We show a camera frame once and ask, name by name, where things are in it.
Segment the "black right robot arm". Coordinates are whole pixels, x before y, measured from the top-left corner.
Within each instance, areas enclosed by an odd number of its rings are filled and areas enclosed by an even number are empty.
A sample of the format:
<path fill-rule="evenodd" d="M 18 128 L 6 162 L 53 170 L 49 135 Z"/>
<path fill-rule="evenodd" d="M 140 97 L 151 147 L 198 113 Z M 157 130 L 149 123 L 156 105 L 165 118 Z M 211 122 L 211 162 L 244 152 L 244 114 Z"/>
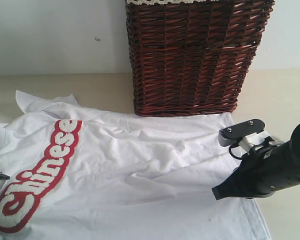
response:
<path fill-rule="evenodd" d="M 260 119 L 221 129 L 218 141 L 240 164 L 225 181 L 212 188 L 216 200 L 267 198 L 300 185 L 300 124 L 287 142 L 266 132 Z"/>

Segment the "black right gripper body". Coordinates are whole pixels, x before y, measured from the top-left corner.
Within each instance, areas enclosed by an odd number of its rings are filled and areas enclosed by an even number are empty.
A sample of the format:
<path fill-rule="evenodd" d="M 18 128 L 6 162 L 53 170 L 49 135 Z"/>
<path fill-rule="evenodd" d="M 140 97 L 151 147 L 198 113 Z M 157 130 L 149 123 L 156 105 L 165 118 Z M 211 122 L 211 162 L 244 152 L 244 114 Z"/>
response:
<path fill-rule="evenodd" d="M 231 175 L 231 197 L 247 199 L 267 198 L 275 193 L 263 182 L 262 177 L 258 173 L 258 167 L 262 163 L 259 159 L 260 156 L 261 151 L 256 150 L 255 147 L 252 147 L 248 153 L 242 156 L 239 167 Z"/>

